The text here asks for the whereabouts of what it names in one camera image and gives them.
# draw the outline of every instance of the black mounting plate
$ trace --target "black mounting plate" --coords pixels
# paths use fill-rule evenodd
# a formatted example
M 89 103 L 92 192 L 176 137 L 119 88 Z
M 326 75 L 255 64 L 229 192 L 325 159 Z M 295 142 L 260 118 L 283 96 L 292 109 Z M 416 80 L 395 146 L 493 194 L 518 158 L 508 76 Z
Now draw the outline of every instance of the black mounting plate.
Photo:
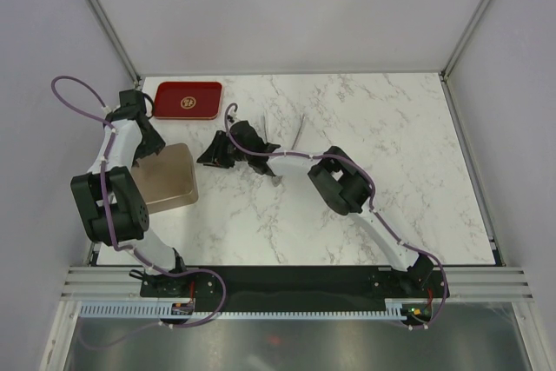
M 383 311 L 385 299 L 427 299 L 427 289 L 441 298 L 440 271 L 433 271 L 422 290 L 407 294 L 399 273 L 388 267 L 369 266 L 199 266 L 212 269 L 226 283 L 223 312 L 357 312 Z M 183 291 L 164 294 L 143 282 L 141 297 L 189 297 L 195 283 L 195 310 L 214 310 L 222 298 L 222 286 L 212 275 L 187 275 Z

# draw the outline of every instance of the glass panel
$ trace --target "glass panel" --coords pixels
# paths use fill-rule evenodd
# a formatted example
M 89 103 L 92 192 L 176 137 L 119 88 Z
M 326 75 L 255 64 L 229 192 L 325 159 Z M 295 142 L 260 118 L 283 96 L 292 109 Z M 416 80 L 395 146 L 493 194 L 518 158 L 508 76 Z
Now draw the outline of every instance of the glass panel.
M 106 344 L 145 320 L 81 320 L 83 339 Z M 219 320 L 149 328 L 112 348 L 74 335 L 67 370 L 529 370 L 510 305 L 447 305 L 429 329 L 377 321 Z

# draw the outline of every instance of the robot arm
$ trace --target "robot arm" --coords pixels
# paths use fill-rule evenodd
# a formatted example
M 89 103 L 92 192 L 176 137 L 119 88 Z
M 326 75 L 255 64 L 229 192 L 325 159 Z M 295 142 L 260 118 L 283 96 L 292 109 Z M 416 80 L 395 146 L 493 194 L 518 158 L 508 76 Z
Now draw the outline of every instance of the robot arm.
M 299 153 L 264 142 L 247 121 L 236 122 L 233 117 L 226 117 L 233 123 L 229 135 L 234 141 L 230 140 L 226 132 L 216 132 L 213 142 L 197 159 L 198 163 L 229 169 L 236 162 L 247 162 L 255 172 L 265 176 L 288 176 L 300 172 L 307 174 L 324 202 L 334 212 L 353 219 L 371 235 L 392 268 L 400 273 L 400 283 L 408 293 L 413 288 L 422 288 L 433 271 L 432 261 L 404 247 L 403 242 L 391 233 L 382 215 L 374 209 L 367 209 L 371 206 L 370 185 L 349 163 L 352 160 L 342 149 L 333 146 L 326 152 L 316 154 L 320 156 L 318 159 L 292 158 L 291 155 Z M 254 153 L 242 152 L 234 142 Z
M 136 249 L 160 268 L 180 272 L 183 266 L 181 257 L 150 228 L 147 206 L 129 173 L 137 159 L 158 154 L 166 145 L 150 124 L 146 111 L 142 92 L 126 90 L 120 92 L 120 107 L 107 116 L 116 129 L 106 162 L 106 183 L 117 245 Z M 103 145 L 95 162 L 86 174 L 71 180 L 71 191 L 87 236 L 92 242 L 108 246 L 112 246 L 112 241 L 103 207 L 100 172 L 111 134 L 112 128 L 105 127 Z M 135 251 L 129 253 L 145 265 L 143 259 L 136 257 Z

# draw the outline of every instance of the red tray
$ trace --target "red tray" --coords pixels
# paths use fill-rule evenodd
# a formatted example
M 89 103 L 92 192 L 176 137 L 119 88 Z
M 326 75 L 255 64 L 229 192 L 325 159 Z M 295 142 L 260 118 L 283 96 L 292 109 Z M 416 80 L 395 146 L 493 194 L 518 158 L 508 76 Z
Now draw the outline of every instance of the red tray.
M 217 82 L 165 82 L 158 86 L 153 116 L 158 119 L 215 119 L 222 85 Z

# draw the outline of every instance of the metal frame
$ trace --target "metal frame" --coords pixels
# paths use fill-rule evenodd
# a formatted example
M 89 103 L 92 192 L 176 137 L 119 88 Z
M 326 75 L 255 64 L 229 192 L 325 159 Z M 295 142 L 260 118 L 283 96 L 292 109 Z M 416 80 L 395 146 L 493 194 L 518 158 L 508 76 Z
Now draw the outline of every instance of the metal frame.
M 487 10 L 491 6 L 493 0 L 480 0 L 479 4 L 475 8 L 471 19 L 466 25 L 466 28 L 463 30 L 463 34 L 461 34 L 460 40 L 456 43 L 456 46 L 453 50 L 452 55 L 448 59 L 446 67 L 442 71 L 444 77 L 448 78 L 450 74 L 452 74 L 453 69 L 455 68 L 456 64 L 460 60 L 460 57 L 465 50 L 466 46 L 469 44 L 471 40 L 471 36 L 479 26 L 480 21 L 482 20 L 483 16 L 486 14 Z
M 128 53 L 125 51 L 125 48 L 123 47 L 123 44 L 120 41 L 120 38 L 116 34 L 116 31 L 112 26 L 112 23 L 110 23 L 110 20 L 108 19 L 108 15 L 104 11 L 100 1 L 99 0 L 85 0 L 85 1 L 87 2 L 91 11 L 93 12 L 93 15 L 95 15 L 97 22 L 99 22 L 104 32 L 104 35 L 106 35 L 106 37 L 109 39 L 110 43 L 112 44 L 112 47 L 114 47 L 114 50 L 118 55 L 118 57 L 120 58 L 123 67 L 128 72 L 131 82 L 134 85 L 138 85 L 140 80 L 139 74 L 137 73 L 135 66 L 131 62 Z
M 145 302 L 159 300 L 187 302 L 189 300 L 189 298 L 141 297 L 139 295 L 141 282 L 129 277 L 130 269 L 131 267 L 71 267 L 60 300 Z M 447 299 L 449 303 L 533 301 L 531 289 L 521 268 L 445 267 L 445 270 L 451 293 Z M 392 301 L 415 303 L 426 300 L 393 299 Z
M 273 76 L 292 76 L 292 75 L 335 75 L 335 74 L 435 74 L 438 73 L 439 69 L 431 70 L 351 70 L 351 69 L 337 69 L 335 71 L 319 71 L 319 70 L 303 70 L 303 71 L 272 71 Z M 253 72 L 253 71 L 219 71 L 218 76 L 267 76 L 268 72 Z M 143 74 L 142 77 L 177 77 L 177 76 L 187 76 L 187 77 L 199 77 L 199 76 L 214 76 L 215 73 L 148 73 Z
M 82 305 L 92 301 L 128 303 L 130 306 L 150 307 L 157 302 L 188 301 L 187 298 L 154 299 L 139 295 L 141 283 L 129 277 L 130 267 L 72 267 L 69 269 L 49 345 L 41 363 L 42 371 L 61 370 L 70 351 L 70 343 L 76 331 L 76 320 Z M 510 267 L 446 267 L 451 296 L 448 303 L 510 302 L 513 305 L 519 331 L 526 347 L 533 371 L 556 369 L 547 338 L 540 326 L 531 289 L 522 268 Z M 393 303 L 423 302 L 414 300 L 389 300 Z M 375 319 L 366 312 L 356 319 Z M 281 319 L 279 315 L 248 314 L 222 315 L 222 319 Z M 310 315 L 302 319 L 341 319 L 338 315 Z
M 480 180 L 479 173 L 476 169 L 477 164 L 475 163 L 475 159 L 469 147 L 469 142 L 467 140 L 465 130 L 463 128 L 463 125 L 461 124 L 457 103 L 454 100 L 452 91 L 450 90 L 450 87 L 447 84 L 446 78 L 442 74 L 439 74 L 439 77 L 440 77 L 440 84 L 442 86 L 442 89 L 444 90 L 444 96 L 446 98 L 448 110 L 450 111 L 450 115 L 452 117 L 453 127 L 455 128 L 455 134 L 458 137 L 458 141 L 460 143 L 461 153 L 463 154 L 463 160 L 467 167 L 467 173 L 469 174 L 471 185 L 473 187 L 473 192 L 475 193 L 475 199 L 477 200 L 480 214 L 483 218 L 483 222 L 485 223 L 485 230 L 487 231 L 486 234 L 491 240 L 491 243 L 496 248 L 495 250 L 497 250 L 498 252 L 501 265 L 504 266 L 506 264 L 504 263 L 503 251 L 500 250 L 500 245 L 496 237 L 496 232 L 494 230 L 493 218 L 490 215 L 491 212 L 487 205 L 487 199 L 485 198 L 484 187 Z

